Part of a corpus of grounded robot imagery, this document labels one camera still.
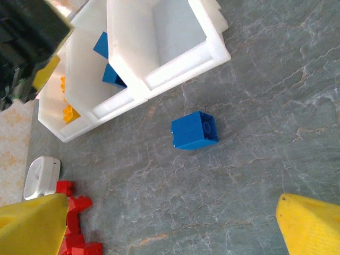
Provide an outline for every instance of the white plastic storage bin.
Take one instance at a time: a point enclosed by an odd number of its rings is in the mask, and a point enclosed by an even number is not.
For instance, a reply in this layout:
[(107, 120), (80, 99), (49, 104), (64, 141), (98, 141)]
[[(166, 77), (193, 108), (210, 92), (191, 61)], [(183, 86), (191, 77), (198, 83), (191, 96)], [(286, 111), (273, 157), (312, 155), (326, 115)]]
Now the white plastic storage bin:
[(215, 0), (107, 0), (110, 65), (152, 98), (229, 61), (219, 9)]
[(65, 124), (63, 110), (68, 103), (64, 101), (64, 93), (60, 88), (61, 77), (65, 76), (65, 45), (58, 56), (61, 61), (40, 93), (38, 120), (61, 141), (68, 142), (95, 128), (98, 123), (82, 115), (70, 124)]
[(143, 86), (129, 84), (121, 89), (102, 82), (108, 60), (93, 48), (107, 31), (106, 0), (90, 0), (71, 23), (74, 31), (66, 45), (65, 99), (74, 109), (102, 124), (145, 103)]

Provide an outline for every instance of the blue toy block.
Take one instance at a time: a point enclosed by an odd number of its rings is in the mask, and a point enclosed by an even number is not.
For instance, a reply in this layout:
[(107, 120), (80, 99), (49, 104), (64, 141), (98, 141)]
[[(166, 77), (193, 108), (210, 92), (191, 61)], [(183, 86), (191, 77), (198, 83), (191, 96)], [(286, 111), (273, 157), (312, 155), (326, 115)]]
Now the blue toy block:
[(174, 120), (171, 131), (178, 149), (196, 150), (218, 143), (214, 117), (201, 111)]
[(93, 50), (108, 60), (108, 39), (106, 32), (101, 34)]
[(123, 89), (127, 87), (124, 81), (118, 76), (116, 71), (110, 66), (110, 64), (106, 65), (103, 81), (111, 83)]

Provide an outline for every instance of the floor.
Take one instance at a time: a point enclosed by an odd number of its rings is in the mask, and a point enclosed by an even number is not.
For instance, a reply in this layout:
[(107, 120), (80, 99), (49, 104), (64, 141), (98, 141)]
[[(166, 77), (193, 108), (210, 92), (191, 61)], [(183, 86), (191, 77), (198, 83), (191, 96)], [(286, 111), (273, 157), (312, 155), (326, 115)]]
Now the floor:
[[(35, 107), (28, 164), (62, 160), (105, 254), (287, 255), (282, 193), (340, 204), (340, 2), (219, 3), (230, 62), (65, 144)], [(175, 149), (171, 121), (197, 110), (220, 143)]]

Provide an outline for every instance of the yellow plastic wedge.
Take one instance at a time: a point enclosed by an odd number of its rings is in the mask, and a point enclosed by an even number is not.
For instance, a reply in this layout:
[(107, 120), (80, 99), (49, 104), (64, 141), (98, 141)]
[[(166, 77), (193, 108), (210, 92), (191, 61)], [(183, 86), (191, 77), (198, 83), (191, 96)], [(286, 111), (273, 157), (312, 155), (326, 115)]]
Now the yellow plastic wedge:
[(63, 194), (0, 208), (1, 255), (57, 255), (69, 209)]
[(40, 91), (51, 77), (54, 70), (57, 68), (60, 62), (60, 58), (58, 56), (54, 56), (49, 63), (45, 66), (45, 68), (39, 70), (36, 74), (35, 79), (33, 80), (32, 86)]
[(283, 194), (276, 218), (290, 255), (340, 254), (340, 206)]

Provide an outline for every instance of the red lego brick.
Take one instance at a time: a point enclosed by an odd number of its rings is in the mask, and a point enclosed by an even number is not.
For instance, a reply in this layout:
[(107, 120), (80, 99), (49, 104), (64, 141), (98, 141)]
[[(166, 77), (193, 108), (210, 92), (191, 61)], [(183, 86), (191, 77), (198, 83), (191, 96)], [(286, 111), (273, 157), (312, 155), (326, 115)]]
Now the red lego brick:
[(85, 244), (83, 234), (65, 237), (59, 249), (58, 255), (71, 255), (72, 247)]
[(92, 200), (90, 198), (85, 198), (82, 195), (78, 198), (70, 197), (69, 198), (69, 211), (75, 213), (81, 213), (87, 208), (92, 206)]
[(73, 195), (73, 182), (70, 181), (57, 181), (56, 193), (65, 194), (67, 197)]
[(80, 221), (77, 212), (69, 212), (66, 217), (66, 233), (65, 236), (80, 234)]
[(103, 255), (102, 243), (85, 243), (72, 247), (72, 255)]

